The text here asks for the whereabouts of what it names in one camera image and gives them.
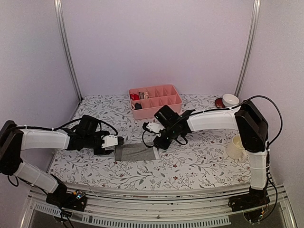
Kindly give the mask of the grey boxer briefs lettered band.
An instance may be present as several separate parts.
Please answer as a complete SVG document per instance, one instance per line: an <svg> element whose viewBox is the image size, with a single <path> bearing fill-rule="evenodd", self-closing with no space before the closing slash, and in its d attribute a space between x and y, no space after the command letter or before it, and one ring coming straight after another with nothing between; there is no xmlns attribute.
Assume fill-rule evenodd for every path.
<svg viewBox="0 0 304 228"><path fill-rule="evenodd" d="M143 143L135 143L117 146L114 159L121 162L138 162L159 160L160 156L154 147L148 148Z"/></svg>

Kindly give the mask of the pink divided organizer box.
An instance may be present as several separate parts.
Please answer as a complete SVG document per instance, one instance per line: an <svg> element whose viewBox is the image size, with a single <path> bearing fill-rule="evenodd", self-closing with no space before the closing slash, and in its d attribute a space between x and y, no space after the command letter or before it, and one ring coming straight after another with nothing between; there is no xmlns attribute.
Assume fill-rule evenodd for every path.
<svg viewBox="0 0 304 228"><path fill-rule="evenodd" d="M140 99L133 101L130 98L131 111L136 120L153 118L154 114L164 105L168 105L173 111L180 113L182 99L173 85L157 85L149 87L134 88L129 90L129 97L131 93L138 94L139 92L147 91L148 99ZM140 103L142 109L134 110L134 104Z"/></svg>

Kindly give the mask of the grey underwear cream waistband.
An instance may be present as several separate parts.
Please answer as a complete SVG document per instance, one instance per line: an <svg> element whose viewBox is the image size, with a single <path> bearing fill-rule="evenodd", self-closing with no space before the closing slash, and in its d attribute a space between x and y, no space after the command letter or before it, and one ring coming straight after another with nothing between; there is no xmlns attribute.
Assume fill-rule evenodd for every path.
<svg viewBox="0 0 304 228"><path fill-rule="evenodd" d="M139 92L139 98L140 99L148 99L149 98L148 92L147 91Z"/></svg>

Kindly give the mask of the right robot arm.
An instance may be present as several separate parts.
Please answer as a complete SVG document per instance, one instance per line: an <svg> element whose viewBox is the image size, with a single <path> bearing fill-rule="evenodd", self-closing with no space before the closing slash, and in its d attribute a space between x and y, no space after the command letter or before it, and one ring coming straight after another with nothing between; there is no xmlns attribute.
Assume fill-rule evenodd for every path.
<svg viewBox="0 0 304 228"><path fill-rule="evenodd" d="M237 130L241 143L249 155L251 170L251 188L246 195L249 207L256 207L264 199L262 189L267 178L268 123L251 101L230 108L206 111L187 110L177 114L169 106L163 106L154 116L155 123L149 123L147 129L157 137L153 144L166 150L178 137L192 132L216 129Z"/></svg>

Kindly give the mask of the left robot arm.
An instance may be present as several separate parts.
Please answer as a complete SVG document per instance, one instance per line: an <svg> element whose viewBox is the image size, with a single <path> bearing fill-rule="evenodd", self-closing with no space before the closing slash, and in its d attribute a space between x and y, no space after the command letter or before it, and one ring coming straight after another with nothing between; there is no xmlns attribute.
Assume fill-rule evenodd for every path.
<svg viewBox="0 0 304 228"><path fill-rule="evenodd" d="M17 125L7 121L0 131L0 172L7 176L15 176L31 185L52 194L52 198L60 206L67 206L71 197L67 188L59 179L21 158L21 152L32 149L55 149L80 151L92 149L95 155L112 153L112 147L118 146L118 132L110 134L102 129L104 121L89 115L73 121L72 128L64 124L57 128Z"/></svg>

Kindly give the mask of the dark rolled cloth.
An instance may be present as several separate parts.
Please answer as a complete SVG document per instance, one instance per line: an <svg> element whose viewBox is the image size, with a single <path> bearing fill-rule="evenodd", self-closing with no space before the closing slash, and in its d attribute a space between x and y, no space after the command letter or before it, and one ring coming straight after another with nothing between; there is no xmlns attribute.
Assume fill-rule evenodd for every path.
<svg viewBox="0 0 304 228"><path fill-rule="evenodd" d="M142 109L142 105L140 103L135 103L134 110L140 110L140 109Z"/></svg>

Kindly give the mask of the floral table cloth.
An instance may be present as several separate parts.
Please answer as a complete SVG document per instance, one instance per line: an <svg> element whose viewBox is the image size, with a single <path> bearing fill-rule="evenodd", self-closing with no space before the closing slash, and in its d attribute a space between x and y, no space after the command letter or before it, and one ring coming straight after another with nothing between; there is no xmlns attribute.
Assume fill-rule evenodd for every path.
<svg viewBox="0 0 304 228"><path fill-rule="evenodd" d="M126 95L87 96L75 118L90 115L116 128L126 144L151 143L143 132L143 120L135 120ZM116 161L113 155L95 156L90 149L57 151L49 173L62 181L92 187L126 190L205 189L247 183L249 162L239 163L226 154L237 134L233 130L209 130L188 134L187 145L173 142L154 161Z"/></svg>

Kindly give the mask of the red rolled cloth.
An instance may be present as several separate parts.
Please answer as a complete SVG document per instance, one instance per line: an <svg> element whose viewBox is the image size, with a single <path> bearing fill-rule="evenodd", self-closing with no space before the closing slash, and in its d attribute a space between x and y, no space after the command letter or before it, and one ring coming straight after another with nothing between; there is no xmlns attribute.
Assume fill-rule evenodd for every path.
<svg viewBox="0 0 304 228"><path fill-rule="evenodd" d="M135 100L140 100L140 97L138 94L134 94L134 93L131 93L130 94L130 98L135 101Z"/></svg>

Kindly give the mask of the red patterned saucer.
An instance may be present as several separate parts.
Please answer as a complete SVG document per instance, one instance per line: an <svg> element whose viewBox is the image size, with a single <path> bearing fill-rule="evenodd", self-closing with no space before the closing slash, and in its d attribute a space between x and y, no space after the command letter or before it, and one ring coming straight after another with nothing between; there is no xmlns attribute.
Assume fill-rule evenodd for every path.
<svg viewBox="0 0 304 228"><path fill-rule="evenodd" d="M225 108L225 105L223 104L223 100L222 100L222 97L220 98L217 98L215 100L215 106L219 109L222 109L222 108Z"/></svg>

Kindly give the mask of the white small bowl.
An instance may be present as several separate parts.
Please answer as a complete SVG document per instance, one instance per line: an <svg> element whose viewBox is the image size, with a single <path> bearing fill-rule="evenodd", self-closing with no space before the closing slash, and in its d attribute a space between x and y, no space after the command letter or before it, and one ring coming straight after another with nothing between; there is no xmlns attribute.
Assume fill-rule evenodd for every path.
<svg viewBox="0 0 304 228"><path fill-rule="evenodd" d="M239 104L239 98L233 94L224 94L222 102L225 107L232 107Z"/></svg>

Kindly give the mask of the cream ceramic mug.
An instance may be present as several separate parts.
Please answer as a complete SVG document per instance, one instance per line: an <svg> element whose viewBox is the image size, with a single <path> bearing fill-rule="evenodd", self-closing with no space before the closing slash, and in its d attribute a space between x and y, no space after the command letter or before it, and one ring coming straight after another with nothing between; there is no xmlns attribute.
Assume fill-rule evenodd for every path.
<svg viewBox="0 0 304 228"><path fill-rule="evenodd" d="M226 148L227 155L238 161L239 163L244 163L247 159L247 151L242 145L240 135L236 135L232 138L231 142Z"/></svg>

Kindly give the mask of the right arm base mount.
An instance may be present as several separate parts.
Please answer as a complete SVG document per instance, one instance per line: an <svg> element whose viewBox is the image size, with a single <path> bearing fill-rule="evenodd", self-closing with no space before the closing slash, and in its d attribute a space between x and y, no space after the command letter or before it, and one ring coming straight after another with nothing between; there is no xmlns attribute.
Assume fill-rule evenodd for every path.
<svg viewBox="0 0 304 228"><path fill-rule="evenodd" d="M269 204L270 198L266 189L267 187L262 190L249 187L249 193L230 197L228 206L233 212L236 212Z"/></svg>

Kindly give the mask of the right aluminium frame post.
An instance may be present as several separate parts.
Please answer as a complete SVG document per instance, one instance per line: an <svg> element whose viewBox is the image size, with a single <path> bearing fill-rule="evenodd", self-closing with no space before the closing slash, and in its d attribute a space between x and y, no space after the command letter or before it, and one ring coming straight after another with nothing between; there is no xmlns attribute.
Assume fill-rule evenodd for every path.
<svg viewBox="0 0 304 228"><path fill-rule="evenodd" d="M258 25L258 19L259 19L259 12L260 12L260 6L261 6L261 0L254 0L253 1L253 8L252 8L252 14L251 14L251 21L249 25L249 33L247 37L247 44L245 49L245 54L243 57L237 86L235 89L234 95L239 97L241 94L241 90L245 81L247 68L250 61L250 55L254 44L254 39L257 31L257 25Z"/></svg>

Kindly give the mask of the aluminium frame post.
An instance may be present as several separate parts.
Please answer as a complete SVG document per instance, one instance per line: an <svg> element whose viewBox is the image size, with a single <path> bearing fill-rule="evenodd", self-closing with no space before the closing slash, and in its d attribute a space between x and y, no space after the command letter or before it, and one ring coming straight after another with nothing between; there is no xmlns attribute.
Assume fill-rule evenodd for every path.
<svg viewBox="0 0 304 228"><path fill-rule="evenodd" d="M62 9L62 1L61 0L54 0L54 6L55 6L55 13L57 18L57 24L59 29L59 34L62 41L63 51L67 63L67 68L70 74L71 82L75 91L75 94L77 96L77 99L79 101L83 100L83 96L81 93L80 85L76 76L75 67L72 60L72 55L68 43L68 37L67 37L67 31L65 27L65 21L64 21L64 14Z"/></svg>
<svg viewBox="0 0 304 228"><path fill-rule="evenodd" d="M252 14L251 14L251 21L249 25L249 33L247 37L247 44L245 49L245 54L243 57L237 86L235 89L234 95L239 97L241 94L241 90L245 81L247 68L250 61L250 55L254 44L254 39L257 31L257 25L258 25L258 19L259 19L259 12L260 12L260 6L261 6L261 0L254 0L253 1L253 8L252 8Z"/></svg>

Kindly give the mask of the left aluminium frame post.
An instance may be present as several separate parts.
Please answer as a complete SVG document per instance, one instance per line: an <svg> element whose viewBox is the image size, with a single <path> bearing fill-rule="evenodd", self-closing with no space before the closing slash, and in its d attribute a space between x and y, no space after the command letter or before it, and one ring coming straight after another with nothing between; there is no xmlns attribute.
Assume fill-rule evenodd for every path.
<svg viewBox="0 0 304 228"><path fill-rule="evenodd" d="M62 9L62 1L61 0L54 0L54 6L55 6L55 13L57 18L57 24L59 29L59 34L62 41L63 51L67 63L67 68L70 74L71 82L75 91L75 94L77 96L77 99L79 101L83 100L83 96L81 93L80 85L76 76L75 67L72 60L72 55L68 43L68 37L67 37L67 31L65 27L65 21L64 21L64 14Z"/></svg>

